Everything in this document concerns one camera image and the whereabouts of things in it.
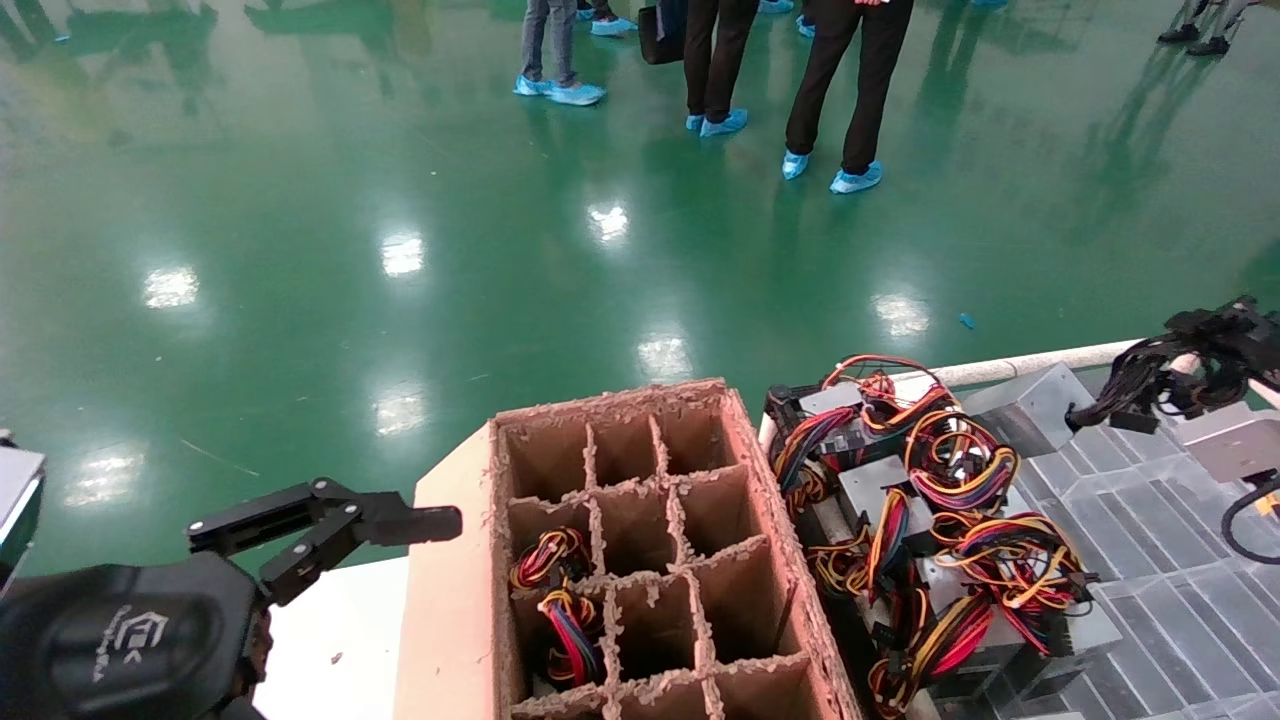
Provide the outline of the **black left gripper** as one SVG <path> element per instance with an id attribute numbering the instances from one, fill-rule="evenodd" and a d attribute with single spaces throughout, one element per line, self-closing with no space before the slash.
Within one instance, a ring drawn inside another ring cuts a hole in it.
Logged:
<path id="1" fill-rule="evenodd" d="M 397 492 L 317 478 L 188 525 L 191 553 L 224 559 L 292 538 L 260 568 L 259 584 L 215 555 L 20 579 L 3 597 L 1 715 L 257 719 L 253 693 L 271 648 L 266 598 L 287 606 L 364 544 L 462 532 L 456 506 L 416 509 Z"/>

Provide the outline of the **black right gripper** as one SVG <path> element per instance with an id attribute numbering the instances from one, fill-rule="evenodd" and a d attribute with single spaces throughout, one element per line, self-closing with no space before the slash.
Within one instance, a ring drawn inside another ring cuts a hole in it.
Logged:
<path id="1" fill-rule="evenodd" d="M 1239 347 L 1249 378 L 1279 392 L 1277 311 L 1260 313 L 1256 297 L 1176 313 L 1165 329 L 1190 347 Z M 1160 373 L 1160 411 L 1167 416 L 1201 416 L 1245 395 L 1247 375 L 1229 366 L 1170 366 Z"/>

